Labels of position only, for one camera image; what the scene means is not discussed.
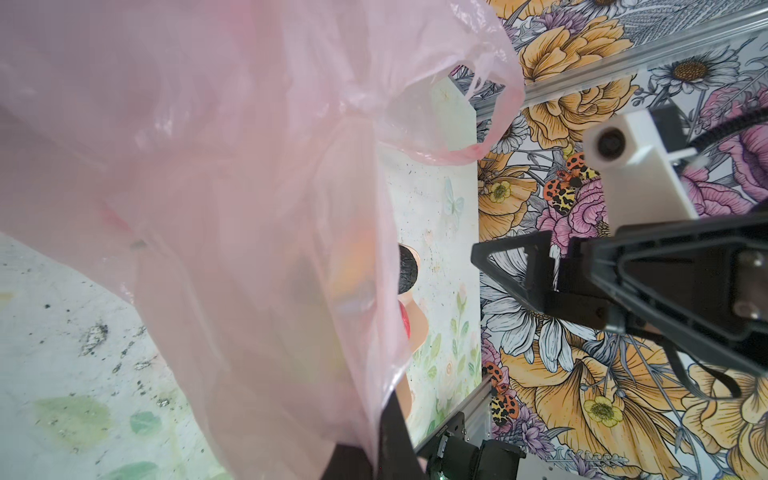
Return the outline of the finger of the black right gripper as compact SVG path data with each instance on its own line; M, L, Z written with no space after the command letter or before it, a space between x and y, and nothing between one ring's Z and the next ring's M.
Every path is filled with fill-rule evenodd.
M596 287L686 354L766 375L766 213L622 227L581 252Z
M470 260L526 309L553 318L575 318L576 303L555 289L551 231L475 243Z

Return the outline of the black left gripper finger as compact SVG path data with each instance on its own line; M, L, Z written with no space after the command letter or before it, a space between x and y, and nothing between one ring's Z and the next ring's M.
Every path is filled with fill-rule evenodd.
M322 480L417 480L426 473L414 452L406 422L395 393L380 421L378 453L371 461L357 447L337 444Z

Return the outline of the pink flower-shaped bowl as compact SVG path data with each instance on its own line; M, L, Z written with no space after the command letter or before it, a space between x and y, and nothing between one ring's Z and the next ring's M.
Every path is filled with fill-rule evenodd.
M419 304L415 301L411 291L399 295L398 301L401 301L405 305L409 314L411 338L408 339L408 342L410 353L414 354L424 345L427 339L429 333L428 319ZM396 396L403 417L408 419L412 410L413 395L406 374L402 375L402 378L396 387Z

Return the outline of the pink plastic bag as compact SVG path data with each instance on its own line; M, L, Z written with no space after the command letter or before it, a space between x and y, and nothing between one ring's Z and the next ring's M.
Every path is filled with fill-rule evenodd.
M378 148L474 163L523 88L483 1L5 1L1 230L136 307L234 477L319 479L411 356Z

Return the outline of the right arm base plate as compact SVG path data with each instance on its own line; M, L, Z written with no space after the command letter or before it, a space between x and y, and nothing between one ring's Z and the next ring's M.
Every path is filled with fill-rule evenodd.
M482 440L480 446L466 439L465 414L453 415L417 450L430 479L516 479L526 454L515 445Z

